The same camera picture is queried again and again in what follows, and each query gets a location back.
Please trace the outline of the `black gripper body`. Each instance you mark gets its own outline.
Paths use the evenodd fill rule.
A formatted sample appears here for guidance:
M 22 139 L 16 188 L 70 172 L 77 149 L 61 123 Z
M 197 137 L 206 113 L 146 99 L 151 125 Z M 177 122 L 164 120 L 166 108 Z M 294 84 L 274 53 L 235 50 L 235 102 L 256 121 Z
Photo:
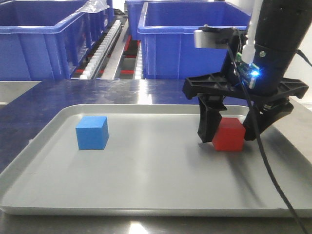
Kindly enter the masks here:
M 221 71 L 186 78 L 183 93 L 187 99 L 200 96 L 247 99 L 241 88 L 244 85 L 249 99 L 260 105 L 290 96 L 302 98 L 308 85 L 299 79 L 283 77 L 289 65 L 287 56 L 260 47 L 254 63 L 248 65 L 239 52 L 229 49 Z

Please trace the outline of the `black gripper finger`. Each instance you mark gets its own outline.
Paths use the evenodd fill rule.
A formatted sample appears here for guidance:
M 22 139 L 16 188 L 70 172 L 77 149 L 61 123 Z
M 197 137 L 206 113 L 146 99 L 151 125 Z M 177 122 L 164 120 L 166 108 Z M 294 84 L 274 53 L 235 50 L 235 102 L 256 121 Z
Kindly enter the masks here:
M 279 119 L 289 115 L 293 111 L 293 105 L 288 98 L 278 99 L 266 104 L 254 103 L 253 111 L 259 128 L 259 133 L 264 132 L 268 127 Z M 253 141 L 256 139 L 255 130 L 252 124 L 252 115 L 249 111 L 243 126 L 246 129 L 244 139 L 246 141 Z
M 223 104 L 224 98 L 224 96 L 206 94 L 198 96 L 200 118 L 197 134 L 203 143 L 212 142 L 216 134 L 222 119 L 220 112 L 227 110 Z

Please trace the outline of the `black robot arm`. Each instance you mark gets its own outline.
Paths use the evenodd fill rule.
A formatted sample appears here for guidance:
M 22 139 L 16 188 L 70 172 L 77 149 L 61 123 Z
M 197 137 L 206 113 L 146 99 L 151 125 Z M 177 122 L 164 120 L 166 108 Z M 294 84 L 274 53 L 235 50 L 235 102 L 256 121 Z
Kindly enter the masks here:
M 311 22 L 309 0 L 260 0 L 246 29 L 204 26 L 195 31 L 196 47 L 227 50 L 219 72 L 184 81 L 186 98 L 199 100 L 202 142 L 215 137 L 226 97 L 244 99 L 250 107 L 243 122 L 246 140 L 292 112 L 289 98 L 302 98 L 308 86 L 284 74 Z

